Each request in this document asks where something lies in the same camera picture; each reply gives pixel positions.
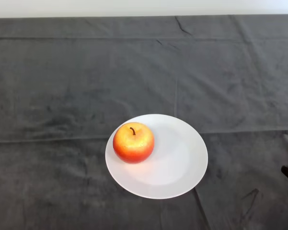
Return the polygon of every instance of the white plate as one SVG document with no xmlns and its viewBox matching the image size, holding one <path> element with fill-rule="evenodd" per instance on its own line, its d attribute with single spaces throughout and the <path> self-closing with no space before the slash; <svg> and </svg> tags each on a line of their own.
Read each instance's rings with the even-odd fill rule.
<svg viewBox="0 0 288 230">
<path fill-rule="evenodd" d="M 111 135 L 105 149 L 105 161 L 110 174 L 124 189 L 138 196 L 166 199 L 194 188 L 207 169 L 207 148 L 194 128 L 167 115 L 149 114 L 128 122 L 147 125 L 154 134 L 154 150 L 143 162 L 128 164 L 120 160 L 113 149 Z"/>
</svg>

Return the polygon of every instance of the white wall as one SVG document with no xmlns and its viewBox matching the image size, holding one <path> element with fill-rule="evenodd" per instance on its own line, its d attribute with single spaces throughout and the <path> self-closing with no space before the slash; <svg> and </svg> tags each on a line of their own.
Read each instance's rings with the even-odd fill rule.
<svg viewBox="0 0 288 230">
<path fill-rule="evenodd" d="M 0 0 L 0 17 L 288 13 L 288 0 Z"/>
</svg>

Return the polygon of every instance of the table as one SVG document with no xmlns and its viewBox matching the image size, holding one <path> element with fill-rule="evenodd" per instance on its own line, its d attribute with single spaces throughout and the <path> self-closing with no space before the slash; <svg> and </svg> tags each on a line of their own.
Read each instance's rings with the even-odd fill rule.
<svg viewBox="0 0 288 230">
<path fill-rule="evenodd" d="M 166 114 L 209 154 L 190 192 L 121 188 L 104 150 Z M 288 15 L 0 19 L 0 230 L 288 230 Z"/>
</svg>

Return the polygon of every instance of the dark gray tablecloth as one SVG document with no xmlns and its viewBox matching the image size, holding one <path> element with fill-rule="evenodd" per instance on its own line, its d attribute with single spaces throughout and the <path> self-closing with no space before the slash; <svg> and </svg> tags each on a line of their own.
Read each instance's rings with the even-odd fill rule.
<svg viewBox="0 0 288 230">
<path fill-rule="evenodd" d="M 143 114 L 206 142 L 177 198 L 121 188 L 107 139 Z M 288 230 L 288 15 L 0 19 L 0 230 Z"/>
</svg>

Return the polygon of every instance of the red apple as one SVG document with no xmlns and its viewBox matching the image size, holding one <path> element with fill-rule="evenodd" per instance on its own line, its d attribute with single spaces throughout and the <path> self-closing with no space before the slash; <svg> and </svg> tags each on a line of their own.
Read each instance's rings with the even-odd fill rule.
<svg viewBox="0 0 288 230">
<path fill-rule="evenodd" d="M 117 156 L 123 161 L 139 163 L 151 155 L 154 148 L 154 136 L 144 124 L 126 123 L 115 133 L 113 147 Z"/>
</svg>

